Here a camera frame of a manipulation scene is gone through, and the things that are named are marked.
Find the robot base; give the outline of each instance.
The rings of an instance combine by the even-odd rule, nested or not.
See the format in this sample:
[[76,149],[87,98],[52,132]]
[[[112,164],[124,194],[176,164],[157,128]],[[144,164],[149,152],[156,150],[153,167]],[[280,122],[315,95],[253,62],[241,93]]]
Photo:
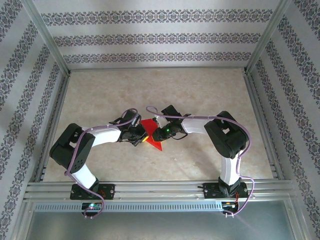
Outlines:
[[[221,192],[220,183],[218,182],[205,182],[201,188],[203,188],[203,194],[205,199],[225,199],[226,196]],[[234,196],[238,192],[239,198],[247,198],[249,196],[248,194],[248,188],[247,185],[244,182],[241,182],[240,185],[237,187],[236,191],[233,195],[230,195],[230,197]]]
[[[101,195],[105,200],[113,200],[115,195],[114,184],[100,183],[98,185],[97,194]],[[88,193],[77,184],[73,184],[70,193],[71,200],[101,200],[99,197]]]

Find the marble floor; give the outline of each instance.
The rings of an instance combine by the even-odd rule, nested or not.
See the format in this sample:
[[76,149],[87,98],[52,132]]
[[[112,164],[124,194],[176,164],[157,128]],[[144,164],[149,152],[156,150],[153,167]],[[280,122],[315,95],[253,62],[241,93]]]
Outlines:
[[[216,115],[228,111],[252,135],[252,147],[240,172],[256,179],[273,178],[245,81],[240,69],[164,68],[73,72],[55,134],[70,123],[82,127],[105,125],[129,108],[143,119],[145,107],[159,110],[172,104],[181,114]],[[86,164],[100,181],[217,179],[221,157],[210,138],[190,134],[162,143],[163,151],[144,142],[106,143],[92,148]],[[69,182],[65,169],[53,159],[44,181]]]

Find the red object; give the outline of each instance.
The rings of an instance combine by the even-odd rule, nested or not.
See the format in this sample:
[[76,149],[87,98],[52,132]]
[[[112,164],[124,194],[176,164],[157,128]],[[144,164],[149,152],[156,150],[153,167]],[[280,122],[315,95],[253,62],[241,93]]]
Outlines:
[[156,147],[160,151],[162,151],[162,146],[160,141],[155,141],[152,137],[152,134],[158,128],[158,125],[153,121],[151,118],[141,120],[140,123],[148,133],[149,137],[147,138],[147,142],[150,143],[152,146]]

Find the white wall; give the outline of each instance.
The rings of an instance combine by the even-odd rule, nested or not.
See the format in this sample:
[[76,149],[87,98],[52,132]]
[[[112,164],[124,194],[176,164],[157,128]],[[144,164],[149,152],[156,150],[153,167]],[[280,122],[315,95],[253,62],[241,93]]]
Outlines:
[[63,73],[18,0],[0,0],[0,240],[39,162]]
[[245,67],[279,0],[35,0],[70,69]]
[[319,1],[292,1],[251,73],[312,239],[320,239],[319,6]]

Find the robotic arm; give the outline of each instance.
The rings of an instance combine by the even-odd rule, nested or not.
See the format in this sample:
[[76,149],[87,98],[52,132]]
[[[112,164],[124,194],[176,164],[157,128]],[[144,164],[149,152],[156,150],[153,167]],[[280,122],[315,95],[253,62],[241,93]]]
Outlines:
[[[99,180],[90,172],[86,165],[91,148],[104,143],[129,142],[137,146],[139,143],[144,142],[148,138],[148,134],[139,123],[140,119],[141,116],[139,114],[129,109],[124,113],[123,117],[110,122],[108,128],[94,129],[85,133],[70,170],[71,175],[76,181],[96,193],[99,188]],[[75,151],[74,146],[80,135],[87,129],[88,127],[80,127],[75,123],[71,123],[52,146],[49,153],[50,157],[68,170]]]
[[[165,116],[182,116],[172,105],[161,112]],[[236,121],[227,111],[222,111],[217,116]],[[245,149],[249,139],[239,126],[219,119],[181,119],[156,116],[155,121],[159,125],[159,128],[152,134],[156,142],[173,138],[177,133],[185,134],[182,138],[190,133],[208,134],[216,150],[222,156],[222,168],[218,179],[219,189],[225,197],[235,194],[241,182],[237,173],[238,157]]]

